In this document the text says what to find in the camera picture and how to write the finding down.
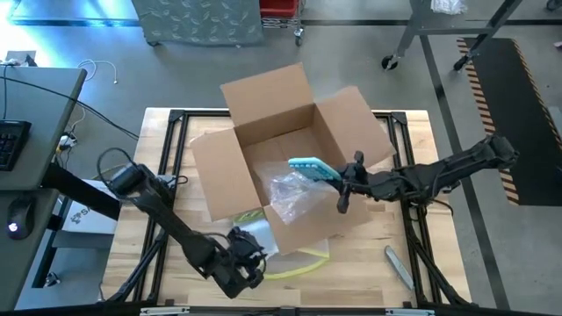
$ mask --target white cable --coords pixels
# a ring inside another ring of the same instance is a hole
[[[84,110],[84,108],[83,108],[82,106],[81,106],[80,108],[82,109],[82,117],[81,117],[80,119],[78,119],[76,122],[72,123],[72,126],[70,127],[70,131],[71,131],[72,133],[74,133],[74,128],[75,128],[75,126],[76,126],[78,123],[82,122],[84,119],[86,119],[86,110]]]
[[[96,75],[98,63],[106,63],[106,64],[111,65],[113,67],[113,84],[117,84],[117,67],[115,67],[115,65],[112,62],[110,62],[110,61],[94,61],[94,60],[91,60],[91,59],[80,61],[78,66],[76,66],[77,68],[83,68],[84,66],[86,66],[88,64],[92,64],[94,66],[94,70],[91,72],[91,75],[86,76],[86,79],[84,79],[84,81],[89,81],[91,78],[94,77],[94,75]],[[84,121],[84,119],[86,119],[86,110],[84,110],[83,107],[81,107],[81,109],[82,109],[82,117],[72,124],[72,126],[70,127],[70,131],[74,132],[74,128],[76,127],[76,125],[78,123]]]
[[[80,63],[77,66],[78,68],[83,68],[88,64],[94,65],[94,70],[92,71],[90,76],[86,77],[85,81],[89,81],[91,78],[94,77],[94,75],[96,75],[98,63],[105,63],[113,67],[113,84],[117,84],[117,67],[115,67],[115,65],[111,61],[93,61],[91,59],[80,61]]]

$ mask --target box flap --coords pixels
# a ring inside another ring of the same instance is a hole
[[[349,197],[346,214],[340,214],[335,208],[338,198],[339,194],[330,194],[290,225],[283,222],[271,205],[265,206],[263,210],[270,222],[279,252],[282,255],[289,254],[298,248],[310,246],[337,233],[346,233],[354,226],[371,221],[371,214],[366,208],[366,197]]]
[[[313,103],[302,64],[220,86],[235,126]]]
[[[190,146],[212,220],[262,207],[233,129],[205,134]]]
[[[363,151],[367,168],[394,154],[388,135],[357,87],[344,88],[317,106],[346,162],[353,161],[357,150]]]

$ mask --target plastic bag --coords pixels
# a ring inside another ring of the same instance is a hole
[[[431,10],[435,13],[445,13],[450,15],[465,13],[465,0],[431,0]]]
[[[285,224],[291,224],[334,189],[327,183],[313,181],[299,172],[276,176],[270,183],[270,205]]]
[[[313,209],[335,189],[323,182],[311,180],[292,171],[287,162],[272,162],[257,170],[268,194],[270,205],[286,225]]]

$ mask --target metal cart leg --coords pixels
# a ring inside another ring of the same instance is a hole
[[[305,35],[305,27],[302,25],[302,11],[305,9],[306,0],[299,0],[299,7],[295,12],[297,18],[297,27],[295,28],[295,45],[300,47],[302,45],[302,37]]]
[[[492,18],[490,18],[490,21],[486,26],[491,28],[491,30],[487,33],[480,34],[476,38],[476,42],[474,43],[474,45],[472,45],[468,50],[468,53],[466,53],[457,62],[455,62],[453,68],[456,71],[464,68],[465,65],[470,62],[472,58],[474,58],[474,56],[478,55],[478,49],[480,48],[480,46],[482,46],[482,44],[491,39],[498,32],[500,27],[502,27],[511,16],[511,13],[513,13],[513,11],[517,9],[521,1],[522,0],[505,0],[503,4],[501,4],[500,8],[494,13]]]
[[[410,0],[410,4],[412,6],[412,16],[407,22],[406,30],[402,34],[402,38],[400,39],[398,48],[396,48],[396,52],[383,58],[381,66],[384,70],[392,70],[398,66],[398,60],[404,57],[406,50],[412,45],[414,36],[418,34],[419,17],[416,12],[421,11],[419,7],[423,4],[419,0]]]

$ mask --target keyboard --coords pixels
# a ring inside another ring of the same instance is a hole
[[[0,120],[0,171],[14,169],[31,126],[25,121]]]

